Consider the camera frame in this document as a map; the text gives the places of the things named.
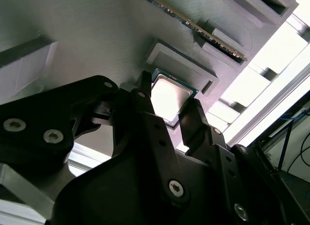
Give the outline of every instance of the screw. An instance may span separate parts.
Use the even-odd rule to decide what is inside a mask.
[[[108,88],[113,87],[113,85],[112,85],[112,84],[110,84],[109,82],[105,82],[105,86],[106,86],[106,87],[108,87]]]
[[[240,150],[241,150],[244,154],[246,154],[246,153],[247,153],[247,150],[246,150],[244,147],[239,146],[239,148],[240,148]]]
[[[26,128],[26,123],[18,118],[10,118],[3,123],[3,127],[9,132],[20,132]]]
[[[63,134],[56,129],[49,129],[44,132],[43,139],[48,144],[57,144],[63,140]]]
[[[221,134],[221,131],[219,131],[219,129],[213,128],[213,130],[214,130],[214,132],[215,132],[216,134]]]
[[[141,93],[141,92],[138,92],[139,96],[141,97],[145,97],[145,94]]]
[[[182,185],[176,180],[172,180],[169,182],[169,189],[176,197],[182,197],[184,194]]]
[[[240,219],[242,219],[244,222],[248,220],[248,214],[241,205],[236,203],[233,208],[236,214],[240,217]]]

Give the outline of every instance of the blue cable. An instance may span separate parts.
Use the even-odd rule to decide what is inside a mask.
[[[297,117],[293,117],[293,118],[283,118],[283,117],[280,117],[280,119],[284,120],[284,121],[296,121],[296,120],[299,120],[299,119],[303,118],[304,116],[306,116],[309,111],[310,111],[310,109],[304,110]]]

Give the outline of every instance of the black cable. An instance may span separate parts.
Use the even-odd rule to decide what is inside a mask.
[[[303,150],[301,153],[299,153],[298,156],[296,156],[296,158],[293,160],[293,162],[291,163],[291,165],[290,165],[289,168],[287,169],[287,171],[286,171],[287,173],[289,173],[289,171],[290,171],[290,169],[291,169],[293,163],[296,161],[296,159],[298,159],[298,157],[301,156],[302,153],[304,153],[304,152],[307,151],[308,149],[310,149],[310,146],[308,146],[305,150]]]
[[[307,140],[307,138],[308,138],[309,136],[310,136],[310,133],[305,137],[304,141],[302,142],[302,145],[301,145],[301,147],[300,147],[300,157],[301,157],[302,161],[304,162],[304,164],[305,164],[306,166],[309,166],[309,167],[310,167],[310,164],[308,164],[308,163],[304,160],[304,158],[303,158],[303,156],[302,156],[302,153],[303,153],[302,148],[304,147],[304,144],[305,144],[305,142],[306,142],[306,140]]]

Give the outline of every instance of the cable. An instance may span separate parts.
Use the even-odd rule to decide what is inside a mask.
[[[289,168],[287,169],[287,171],[286,171],[287,173],[289,173],[289,171],[290,171],[290,169],[291,169],[293,163],[295,163],[296,159],[298,159],[298,157],[301,156],[302,153],[304,153],[304,152],[307,151],[308,149],[310,149],[310,146],[308,146],[305,150],[303,150],[301,153],[299,153],[298,156],[296,156],[296,158],[293,160],[293,162],[290,164]]]
[[[310,133],[305,137],[304,141],[303,141],[302,144],[301,144],[301,147],[300,147],[300,157],[301,157],[302,161],[304,162],[304,164],[305,164],[306,166],[309,166],[309,167],[310,167],[310,164],[308,164],[308,163],[304,160],[304,158],[303,158],[303,156],[302,156],[302,153],[303,153],[302,148],[304,147],[304,144],[305,144],[305,142],[306,142],[306,140],[307,140],[307,138],[308,138],[309,136],[310,136]]]
[[[292,118],[280,117],[280,120],[284,120],[284,121],[299,120],[299,119],[303,118],[304,116],[308,115],[309,111],[310,111],[310,108],[303,110],[297,117],[292,117]],[[290,115],[290,114],[292,114],[292,113],[285,113],[283,116]]]

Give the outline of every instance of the ram module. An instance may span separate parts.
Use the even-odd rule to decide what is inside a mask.
[[[196,32],[199,36],[201,36],[207,43],[209,43],[222,53],[226,54],[231,59],[235,60],[237,63],[241,64],[243,61],[247,61],[247,58],[242,53],[235,50],[227,43],[224,43],[223,41],[214,37],[212,34],[208,33],[203,28],[192,22],[189,18],[175,11],[170,6],[166,5],[162,0],[146,0],[146,1],[155,5],[156,7],[164,11],[166,14],[170,15],[171,17],[180,21],[183,25],[187,26],[188,28]]]

